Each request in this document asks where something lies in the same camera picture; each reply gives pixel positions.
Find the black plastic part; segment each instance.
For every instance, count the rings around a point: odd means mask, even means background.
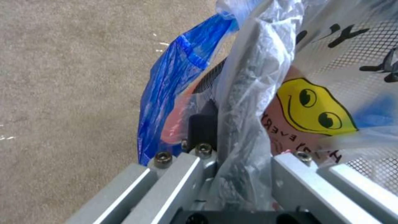
[[[218,110],[212,100],[205,104],[200,114],[190,116],[188,152],[200,143],[207,143],[213,150],[217,150],[217,116]]]
[[[320,224],[309,212],[180,211],[172,224]]]

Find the beige carpet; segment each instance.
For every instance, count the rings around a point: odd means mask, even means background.
[[[0,223],[60,223],[136,161],[149,69],[215,0],[0,1]]]

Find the mesh pattern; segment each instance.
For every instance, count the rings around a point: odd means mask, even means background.
[[[379,24],[359,24],[353,31],[371,28],[367,33],[358,35],[350,43],[350,49],[320,72],[340,69],[366,61],[377,61],[398,44],[397,21],[384,21]]]
[[[347,163],[365,177],[398,196],[398,160],[359,158]]]
[[[200,93],[207,90],[209,87],[213,86],[214,80],[221,73],[222,68],[224,67],[226,58],[221,61],[218,65],[216,65],[213,69],[211,69],[198,83],[193,93]]]

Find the black lettering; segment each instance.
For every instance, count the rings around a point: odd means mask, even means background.
[[[277,127],[275,127],[275,126],[273,126],[273,128],[272,128],[272,130],[271,130],[271,133],[278,133],[278,128]]]
[[[398,61],[392,61],[395,51],[397,50],[397,47],[392,48],[388,52],[387,56],[383,59],[383,63],[377,66],[361,66],[359,70],[368,72],[381,71],[381,73],[391,72],[386,77],[384,77],[384,81],[387,83],[398,82]]]
[[[267,123],[266,124],[263,124],[264,125],[264,127],[267,129],[267,130],[269,130],[269,128],[271,127],[271,125],[272,125],[272,120],[271,119],[267,119]]]
[[[330,36],[330,35],[334,34],[335,32],[339,31],[340,30],[340,25],[339,24],[333,24],[333,25],[331,25],[329,27],[329,29],[330,29],[331,33],[326,35],[326,36],[324,36],[324,37],[322,37],[319,40],[322,40],[323,38],[327,38],[328,36]]]
[[[284,134],[283,131],[281,131],[281,135],[282,136],[287,136],[288,134]]]
[[[302,39],[304,39],[304,37],[307,35],[307,31],[303,30],[301,31],[299,34],[297,34],[296,36],[296,44],[298,44]]]
[[[302,150],[303,152],[308,152],[308,153],[310,153],[311,152],[311,150],[306,146],[306,147],[304,147],[304,149]]]
[[[291,135],[291,136],[289,137],[289,139],[292,140],[292,141],[295,141],[296,138],[297,138],[297,135]]]
[[[366,33],[366,32],[368,32],[368,30],[370,30],[369,28],[360,29],[358,31],[355,31],[355,32],[351,33],[351,30],[352,30],[353,27],[354,27],[354,25],[350,25],[350,26],[346,27],[345,29],[343,29],[341,31],[340,36],[337,39],[335,39],[333,42],[328,44],[328,47],[329,48],[334,48],[337,45],[343,43],[345,40],[351,39],[351,38],[356,37],[356,36],[358,36],[360,34]]]
[[[341,157],[342,157],[342,155],[337,155],[337,152],[338,152],[339,150],[336,150],[336,151],[333,151],[330,155],[329,155],[329,157],[334,157],[336,160],[335,160],[335,162],[336,163],[339,163],[339,161],[341,160]]]
[[[298,151],[298,149],[302,146],[305,146],[305,143],[300,143],[297,147],[296,147],[296,151]]]

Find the cartoon eye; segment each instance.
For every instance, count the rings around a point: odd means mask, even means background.
[[[301,105],[304,107],[312,107],[316,103],[316,94],[310,89],[303,89],[299,98]]]
[[[342,126],[339,116],[330,112],[321,113],[318,117],[318,122],[327,129],[340,129]]]

